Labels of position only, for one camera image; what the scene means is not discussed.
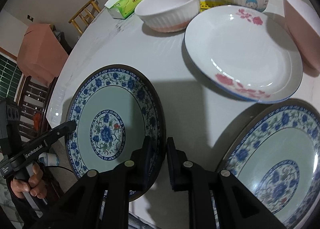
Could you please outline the person's left hand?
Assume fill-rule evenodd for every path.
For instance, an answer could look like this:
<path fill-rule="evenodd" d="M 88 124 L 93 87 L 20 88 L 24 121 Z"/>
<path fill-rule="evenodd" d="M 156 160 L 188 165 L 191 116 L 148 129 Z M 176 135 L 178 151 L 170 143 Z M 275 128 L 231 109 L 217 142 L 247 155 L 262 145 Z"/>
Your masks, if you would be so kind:
<path fill-rule="evenodd" d="M 44 199 L 47 196 L 46 183 L 42 179 L 43 171 L 37 163 L 33 164 L 33 175 L 29 178 L 28 182 L 17 180 L 13 178 L 11 181 L 11 189 L 15 196 L 19 199 L 24 198 L 24 192 L 28 192 L 31 196 L 39 199 Z"/>

